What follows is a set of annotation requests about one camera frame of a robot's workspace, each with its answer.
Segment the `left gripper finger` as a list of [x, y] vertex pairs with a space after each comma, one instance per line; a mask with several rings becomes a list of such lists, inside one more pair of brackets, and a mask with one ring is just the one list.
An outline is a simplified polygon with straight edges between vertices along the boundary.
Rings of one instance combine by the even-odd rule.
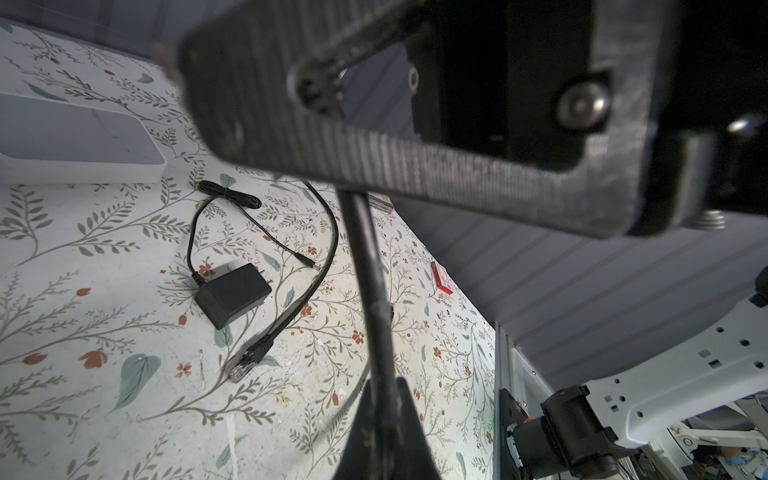
[[355, 267], [367, 335], [370, 378], [362, 388], [336, 479], [438, 479], [407, 381], [396, 375], [393, 309], [376, 229], [364, 193], [337, 192]]

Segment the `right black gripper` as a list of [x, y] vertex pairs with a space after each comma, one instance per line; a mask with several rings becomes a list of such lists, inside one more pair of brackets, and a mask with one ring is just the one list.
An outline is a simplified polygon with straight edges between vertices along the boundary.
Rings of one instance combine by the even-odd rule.
[[767, 212], [763, 1], [246, 1], [156, 59], [235, 165], [601, 239]]

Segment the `black power adapter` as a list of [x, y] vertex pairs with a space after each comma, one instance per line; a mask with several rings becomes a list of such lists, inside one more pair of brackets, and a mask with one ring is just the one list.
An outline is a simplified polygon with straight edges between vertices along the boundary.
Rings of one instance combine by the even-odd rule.
[[193, 297], [194, 302], [217, 330], [223, 330], [242, 315], [260, 306], [272, 292], [272, 289], [251, 263], [228, 271], [223, 276], [212, 280], [207, 280], [202, 273], [194, 268], [192, 253], [198, 220], [213, 201], [224, 199], [235, 206], [268, 240], [299, 260], [304, 266], [313, 268], [315, 262], [280, 242], [249, 213], [249, 210], [256, 210], [262, 205], [261, 200], [256, 196], [208, 180], [200, 181], [197, 184], [197, 190], [205, 194], [207, 198], [196, 209], [192, 218], [185, 262], [194, 283], [198, 287]]

